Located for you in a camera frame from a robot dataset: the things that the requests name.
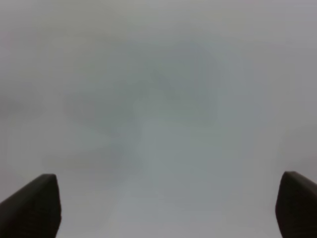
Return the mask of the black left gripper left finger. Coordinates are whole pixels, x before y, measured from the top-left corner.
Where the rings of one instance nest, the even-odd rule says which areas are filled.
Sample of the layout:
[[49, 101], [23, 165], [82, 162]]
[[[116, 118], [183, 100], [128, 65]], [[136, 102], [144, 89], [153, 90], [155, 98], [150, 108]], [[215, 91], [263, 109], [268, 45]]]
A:
[[2, 238], [55, 238], [61, 202], [55, 174], [42, 174], [0, 203]]

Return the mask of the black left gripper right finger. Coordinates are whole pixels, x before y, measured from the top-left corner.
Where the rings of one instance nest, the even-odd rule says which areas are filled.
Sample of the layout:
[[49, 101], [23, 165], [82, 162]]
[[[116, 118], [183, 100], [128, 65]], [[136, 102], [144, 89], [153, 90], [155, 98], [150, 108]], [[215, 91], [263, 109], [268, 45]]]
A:
[[297, 172], [284, 172], [275, 205], [283, 238], [317, 238], [317, 184]]

